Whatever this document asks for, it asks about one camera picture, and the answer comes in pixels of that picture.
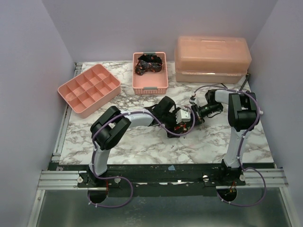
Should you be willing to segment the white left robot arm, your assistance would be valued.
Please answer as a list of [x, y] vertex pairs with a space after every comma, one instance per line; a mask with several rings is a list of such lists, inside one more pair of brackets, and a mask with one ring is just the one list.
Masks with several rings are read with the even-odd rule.
[[89, 164], [89, 182], [95, 187], [104, 183], [110, 150], [119, 143], [128, 129], [160, 126], [166, 130], [169, 138], [179, 138], [187, 132], [185, 123], [177, 123], [177, 113], [180, 110], [168, 96], [141, 110], [122, 112], [116, 106], [108, 108], [90, 128], [93, 154]]

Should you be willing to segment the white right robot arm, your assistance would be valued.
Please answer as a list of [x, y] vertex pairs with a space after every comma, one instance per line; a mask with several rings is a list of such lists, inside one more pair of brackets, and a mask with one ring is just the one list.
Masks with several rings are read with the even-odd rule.
[[200, 106], [196, 94], [190, 97], [191, 108], [195, 113], [196, 122], [203, 123], [210, 114], [223, 111], [223, 104], [228, 105], [228, 123], [231, 137], [227, 152], [218, 168], [205, 173], [209, 183], [229, 185], [240, 179], [244, 170], [242, 157], [245, 145], [259, 123], [260, 110], [254, 93], [240, 92], [230, 89], [211, 89], [205, 95], [207, 104]]

